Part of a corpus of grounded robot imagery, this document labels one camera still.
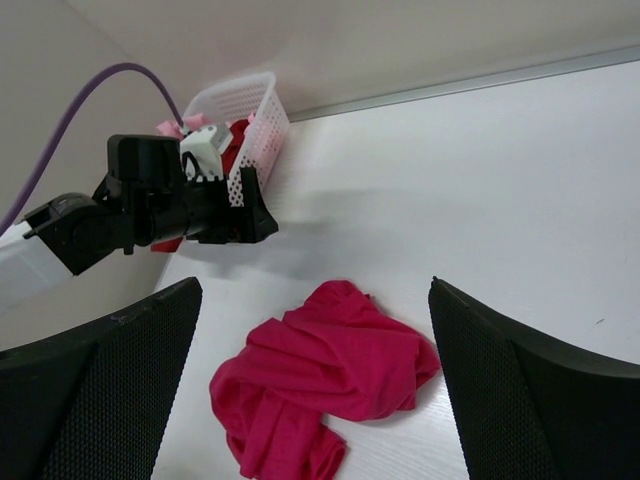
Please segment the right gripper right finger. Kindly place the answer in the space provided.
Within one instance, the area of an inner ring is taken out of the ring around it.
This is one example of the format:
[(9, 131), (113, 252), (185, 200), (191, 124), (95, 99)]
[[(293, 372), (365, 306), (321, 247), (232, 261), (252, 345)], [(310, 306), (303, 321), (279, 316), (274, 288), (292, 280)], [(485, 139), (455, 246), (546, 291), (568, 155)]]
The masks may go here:
[(639, 367), (433, 279), (430, 315), (472, 479), (636, 479)]

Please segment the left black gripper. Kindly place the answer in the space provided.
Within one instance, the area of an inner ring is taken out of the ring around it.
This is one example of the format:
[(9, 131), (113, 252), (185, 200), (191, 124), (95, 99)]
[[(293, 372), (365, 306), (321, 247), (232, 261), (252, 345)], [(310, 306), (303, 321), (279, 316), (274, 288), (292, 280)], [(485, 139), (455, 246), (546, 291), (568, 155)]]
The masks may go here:
[(254, 167), (239, 169), (243, 203), (225, 178), (207, 179), (176, 138), (113, 135), (107, 173), (92, 199), (116, 217), (125, 248), (185, 238), (201, 244), (259, 243), (279, 230)]

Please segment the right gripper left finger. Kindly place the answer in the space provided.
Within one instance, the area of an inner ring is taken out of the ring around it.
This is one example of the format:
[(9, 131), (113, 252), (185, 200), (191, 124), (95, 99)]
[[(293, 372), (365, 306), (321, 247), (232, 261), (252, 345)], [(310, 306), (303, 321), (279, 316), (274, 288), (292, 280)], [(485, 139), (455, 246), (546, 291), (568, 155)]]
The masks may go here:
[(150, 478), (201, 303), (190, 277), (2, 351), (2, 478)]

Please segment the magenta t shirt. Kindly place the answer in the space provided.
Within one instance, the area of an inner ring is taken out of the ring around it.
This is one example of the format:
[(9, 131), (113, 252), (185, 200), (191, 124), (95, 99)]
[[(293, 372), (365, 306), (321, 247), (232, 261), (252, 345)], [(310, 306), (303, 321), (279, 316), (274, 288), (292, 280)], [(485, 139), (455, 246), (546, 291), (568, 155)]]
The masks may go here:
[(345, 440), (323, 422), (410, 411), (439, 371), (426, 338), (348, 280), (322, 283), (246, 337), (209, 384), (212, 411), (247, 479), (332, 479)]

